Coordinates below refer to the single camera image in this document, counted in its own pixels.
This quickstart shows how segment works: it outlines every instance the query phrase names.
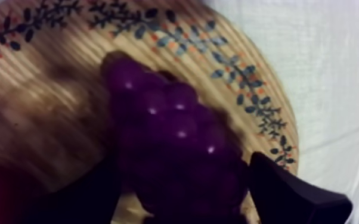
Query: black leaf design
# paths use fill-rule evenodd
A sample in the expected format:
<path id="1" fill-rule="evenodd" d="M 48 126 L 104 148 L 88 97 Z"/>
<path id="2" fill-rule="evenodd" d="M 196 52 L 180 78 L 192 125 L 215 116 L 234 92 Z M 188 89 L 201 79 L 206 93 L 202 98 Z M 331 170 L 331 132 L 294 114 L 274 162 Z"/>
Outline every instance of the black leaf design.
<path id="1" fill-rule="evenodd" d="M 23 32 L 26 31 L 26 28 L 27 28 L 26 24 L 19 24 L 19 25 L 17 26 L 16 30 L 17 30 L 19 33 L 23 33 Z"/>
<path id="2" fill-rule="evenodd" d="M 26 32 L 26 35 L 25 35 L 25 41 L 26 42 L 30 42 L 33 38 L 33 30 L 32 29 L 29 29 L 27 32 Z"/>
<path id="3" fill-rule="evenodd" d="M 145 26 L 140 26 L 137 31 L 135 31 L 135 38 L 137 38 L 138 40 L 139 39 L 142 39 L 143 38 L 143 35 L 145 34 L 146 32 L 146 27 Z"/>
<path id="4" fill-rule="evenodd" d="M 173 12 L 172 10 L 167 10 L 166 11 L 166 16 L 167 19 L 171 22 L 171 23 L 175 23 L 177 21 L 177 17 L 175 15 L 175 12 Z"/>
<path id="5" fill-rule="evenodd" d="M 10 16 L 7 16 L 5 19 L 4 19 L 4 30 L 8 30 L 10 28 L 10 25 L 11 25 L 11 17 Z"/>
<path id="6" fill-rule="evenodd" d="M 274 155 L 276 155 L 279 152 L 279 150 L 278 150 L 278 148 L 272 148 L 270 150 L 270 152 L 273 153 Z"/>
<path id="7" fill-rule="evenodd" d="M 157 13 L 159 13 L 159 10 L 157 8 L 151 8 L 146 11 L 145 17 L 146 18 L 155 18 L 157 16 Z"/>
<path id="8" fill-rule="evenodd" d="M 21 50 L 21 45 L 18 42 L 15 42 L 15 41 L 10 42 L 10 47 L 15 51 Z"/>
<path id="9" fill-rule="evenodd" d="M 295 162 L 295 160 L 293 158 L 288 158 L 286 161 L 287 161 L 287 163 L 294 163 Z"/>
<path id="10" fill-rule="evenodd" d="M 238 97 L 237 97 L 237 104 L 242 105 L 243 104 L 243 99 L 244 99 L 243 94 L 239 94 Z"/>
<path id="11" fill-rule="evenodd" d="M 7 43 L 7 39 L 6 39 L 4 36 L 1 36 L 1 37 L 0 37 L 0 43 L 1 43 L 1 44 Z"/>
<path id="12" fill-rule="evenodd" d="M 252 82 L 250 85 L 252 85 L 253 87 L 260 87 L 263 85 L 263 82 L 260 80 L 256 80 L 256 81 Z"/>
<path id="13" fill-rule="evenodd" d="M 264 99 L 262 99 L 260 101 L 260 103 L 264 105 L 264 104 L 267 104 L 268 102 L 270 102 L 270 100 L 271 100 L 270 97 L 265 97 Z"/>
<path id="14" fill-rule="evenodd" d="M 279 161 L 281 161 L 284 158 L 283 155 L 280 155 L 279 157 L 276 158 L 276 160 L 274 160 L 275 163 L 278 163 Z"/>
<path id="15" fill-rule="evenodd" d="M 258 104 L 259 103 L 259 97 L 255 94 L 253 95 L 250 100 L 252 101 L 253 104 Z"/>
<path id="16" fill-rule="evenodd" d="M 122 3 L 122 4 L 120 5 L 120 10 L 124 10 L 124 9 L 125 9 L 125 7 L 126 7 L 126 5 L 127 5 L 127 3 L 126 3 L 126 2 Z"/>
<path id="17" fill-rule="evenodd" d="M 24 19 L 26 22 L 28 22 L 31 18 L 31 12 L 30 12 L 30 8 L 26 8 L 24 10 Z"/>
<path id="18" fill-rule="evenodd" d="M 250 106 L 250 107 L 246 107 L 245 108 L 245 111 L 248 113 L 248 114 L 251 114 L 253 112 L 255 112 L 256 108 L 254 106 Z"/>
<path id="19" fill-rule="evenodd" d="M 281 136 L 281 140 L 280 140 L 280 145 L 284 146 L 285 144 L 287 144 L 287 139 L 285 138 L 285 136 Z"/>

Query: dark red object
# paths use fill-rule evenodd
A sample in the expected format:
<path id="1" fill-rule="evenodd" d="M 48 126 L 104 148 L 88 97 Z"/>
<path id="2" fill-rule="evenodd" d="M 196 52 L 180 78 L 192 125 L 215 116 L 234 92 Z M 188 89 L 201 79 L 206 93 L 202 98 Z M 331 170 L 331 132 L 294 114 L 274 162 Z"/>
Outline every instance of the dark red object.
<path id="1" fill-rule="evenodd" d="M 15 224 L 38 194 L 36 189 L 29 176 L 0 167 L 0 224 Z"/>

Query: white fabric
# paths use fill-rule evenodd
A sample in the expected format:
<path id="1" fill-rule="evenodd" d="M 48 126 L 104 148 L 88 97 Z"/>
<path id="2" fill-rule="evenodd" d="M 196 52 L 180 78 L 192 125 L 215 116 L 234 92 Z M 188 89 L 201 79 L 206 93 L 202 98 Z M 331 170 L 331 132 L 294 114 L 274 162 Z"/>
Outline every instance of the white fabric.
<path id="1" fill-rule="evenodd" d="M 347 194 L 359 223 L 359 0 L 205 3 L 242 28 L 283 81 L 298 122 L 300 178 Z"/>

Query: round wicker tray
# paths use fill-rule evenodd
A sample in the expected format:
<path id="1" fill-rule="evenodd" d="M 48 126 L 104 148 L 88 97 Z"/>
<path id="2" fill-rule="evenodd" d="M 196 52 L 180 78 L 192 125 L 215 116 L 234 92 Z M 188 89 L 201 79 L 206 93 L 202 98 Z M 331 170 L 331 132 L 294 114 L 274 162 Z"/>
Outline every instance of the round wicker tray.
<path id="1" fill-rule="evenodd" d="M 180 0 L 1 4 L 0 164 L 26 169 L 55 191 L 100 161 L 107 95 L 99 69 L 113 51 L 193 85 L 226 113 L 246 161 L 261 151 L 296 174 L 295 117 L 273 69 L 221 15 Z M 257 222 L 250 196 L 242 210 Z M 126 195 L 114 221 L 140 223 L 145 215 Z"/>

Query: grape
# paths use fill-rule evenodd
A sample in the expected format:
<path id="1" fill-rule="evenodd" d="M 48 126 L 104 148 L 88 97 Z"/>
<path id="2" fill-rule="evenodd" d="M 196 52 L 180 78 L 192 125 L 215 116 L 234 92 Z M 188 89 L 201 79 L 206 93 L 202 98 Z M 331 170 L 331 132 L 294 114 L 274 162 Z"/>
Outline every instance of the grape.
<path id="1" fill-rule="evenodd" d="M 122 128 L 118 137 L 118 147 L 121 151 L 136 156 L 142 151 L 139 149 L 147 143 L 142 128 L 139 126 L 128 125 Z"/>
<path id="2" fill-rule="evenodd" d="M 150 142 L 155 145 L 160 144 L 165 139 L 165 127 L 166 117 L 163 115 L 159 116 L 148 116 L 145 121 L 145 135 L 148 137 Z"/>
<path id="3" fill-rule="evenodd" d="M 142 66 L 127 58 L 112 64 L 106 79 L 107 87 L 113 94 L 140 91 L 145 85 Z"/>
<path id="4" fill-rule="evenodd" d="M 197 199 L 191 203 L 191 215 L 196 217 L 209 217 L 212 214 L 211 203 L 207 200 Z"/>
<path id="5" fill-rule="evenodd" d="M 162 89 L 168 84 L 167 79 L 162 77 L 160 74 L 145 72 L 144 80 L 146 82 L 145 89 Z"/>
<path id="6" fill-rule="evenodd" d="M 180 147 L 195 136 L 197 125 L 191 115 L 185 113 L 171 113 L 167 115 L 165 139 L 171 145 Z"/>
<path id="7" fill-rule="evenodd" d="M 164 92 L 159 89 L 153 89 L 143 92 L 138 96 L 135 102 L 135 108 L 140 115 L 157 115 L 167 109 Z"/>
<path id="8" fill-rule="evenodd" d="M 194 109 L 194 116 L 196 121 L 200 125 L 216 122 L 216 117 L 214 113 L 201 104 L 196 105 Z"/>
<path id="9" fill-rule="evenodd" d="M 240 192 L 239 178 L 234 172 L 223 171 L 219 174 L 219 181 L 216 183 L 215 197 L 219 204 L 222 205 L 237 205 L 240 203 L 237 200 Z"/>
<path id="10" fill-rule="evenodd" d="M 188 167 L 187 177 L 190 181 L 190 185 L 194 186 L 194 189 L 208 193 L 211 189 L 211 185 L 216 182 L 216 174 L 218 172 L 218 166 L 208 161 L 200 161 Z"/>
<path id="11" fill-rule="evenodd" d="M 110 112 L 116 122 L 123 123 L 134 115 L 134 101 L 132 95 L 117 95 L 110 99 Z"/>
<path id="12" fill-rule="evenodd" d="M 166 88 L 169 108 L 174 110 L 193 110 L 197 105 L 196 91 L 185 83 L 174 83 Z"/>
<path id="13" fill-rule="evenodd" d="M 225 147 L 225 133 L 218 125 L 209 125 L 199 130 L 199 149 L 207 155 L 222 154 Z"/>

